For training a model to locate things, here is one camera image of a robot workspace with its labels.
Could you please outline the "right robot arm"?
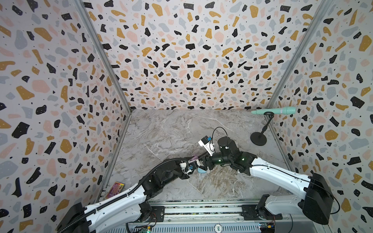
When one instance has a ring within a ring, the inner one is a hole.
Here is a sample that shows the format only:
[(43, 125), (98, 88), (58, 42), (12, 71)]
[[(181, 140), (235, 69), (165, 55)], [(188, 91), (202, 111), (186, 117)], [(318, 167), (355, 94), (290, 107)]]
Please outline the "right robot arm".
[(290, 192), (287, 196), (263, 195), (256, 208), (262, 217), (303, 214), (315, 223), (329, 223), (335, 198), (323, 176), (307, 176), (273, 165), (255, 154), (240, 151), (227, 136), (218, 140), (218, 150), (210, 137), (205, 136), (198, 143), (208, 153), (200, 160), (199, 170), (227, 165), (238, 173), (264, 179)]

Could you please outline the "blue earbud charging case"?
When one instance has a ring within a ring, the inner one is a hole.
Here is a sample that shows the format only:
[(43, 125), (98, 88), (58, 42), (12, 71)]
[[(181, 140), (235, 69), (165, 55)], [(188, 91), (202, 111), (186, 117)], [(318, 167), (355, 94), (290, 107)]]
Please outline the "blue earbud charging case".
[(198, 167), (197, 169), (198, 173), (205, 174), (207, 173), (207, 169), (205, 167)]

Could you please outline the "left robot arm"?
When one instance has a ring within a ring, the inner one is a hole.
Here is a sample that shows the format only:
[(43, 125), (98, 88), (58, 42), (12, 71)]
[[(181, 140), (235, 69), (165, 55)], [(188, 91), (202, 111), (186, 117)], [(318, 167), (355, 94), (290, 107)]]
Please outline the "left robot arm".
[(56, 230), (59, 233), (105, 233), (121, 224), (146, 221), (152, 213), (148, 200), (175, 179), (188, 179), (200, 164), (198, 160), (186, 158), (167, 159), (126, 191), (99, 203), (75, 204)]

